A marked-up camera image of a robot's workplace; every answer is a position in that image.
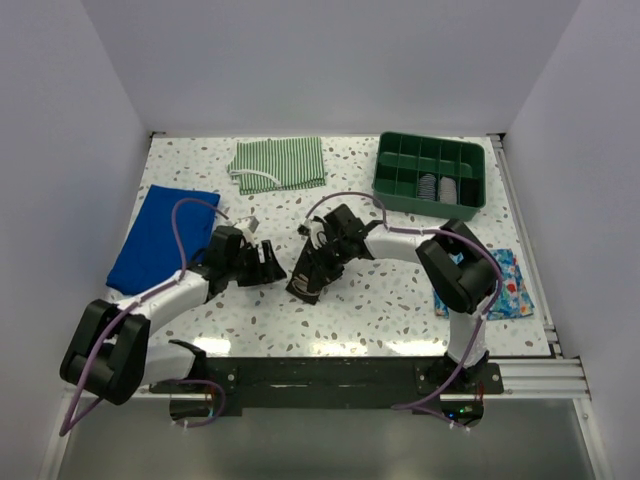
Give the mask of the black pinstriped underwear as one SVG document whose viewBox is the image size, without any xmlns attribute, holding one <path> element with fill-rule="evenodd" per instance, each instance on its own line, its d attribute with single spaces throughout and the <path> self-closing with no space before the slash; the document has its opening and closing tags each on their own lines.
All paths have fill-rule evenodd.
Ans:
<svg viewBox="0 0 640 480">
<path fill-rule="evenodd" d="M 323 289 L 338 280 L 343 271 L 344 265 L 328 246 L 315 249 L 307 240 L 286 291 L 306 304 L 315 305 Z"/>
</svg>

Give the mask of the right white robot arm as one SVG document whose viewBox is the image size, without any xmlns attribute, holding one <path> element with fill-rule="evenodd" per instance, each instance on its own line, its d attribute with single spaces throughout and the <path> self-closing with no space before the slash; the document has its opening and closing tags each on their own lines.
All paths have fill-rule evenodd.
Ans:
<svg viewBox="0 0 640 480">
<path fill-rule="evenodd" d="M 341 278 L 353 260 L 396 260 L 423 267 L 449 312 L 445 369 L 448 386 L 469 392 L 481 380 L 485 361 L 487 314 L 499 299 L 503 274 L 485 246 L 461 220 L 424 230 L 390 227 L 382 220 L 364 223 L 345 204 L 324 216 L 306 219 L 306 238 L 286 290 L 314 305 L 324 288 Z"/>
</svg>

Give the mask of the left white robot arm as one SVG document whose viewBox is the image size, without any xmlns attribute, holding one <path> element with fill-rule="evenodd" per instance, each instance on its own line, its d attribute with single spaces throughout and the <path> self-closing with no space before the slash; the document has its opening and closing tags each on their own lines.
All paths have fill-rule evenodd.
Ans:
<svg viewBox="0 0 640 480">
<path fill-rule="evenodd" d="M 63 357 L 60 377 L 114 405 L 147 384 L 173 381 L 185 392 L 196 392 L 207 380 L 204 351 L 179 340 L 152 346 L 152 334 L 231 282 L 254 287 L 285 277 L 270 241 L 255 242 L 248 228 L 219 226 L 201 263 L 138 296 L 115 303 L 92 301 Z"/>
</svg>

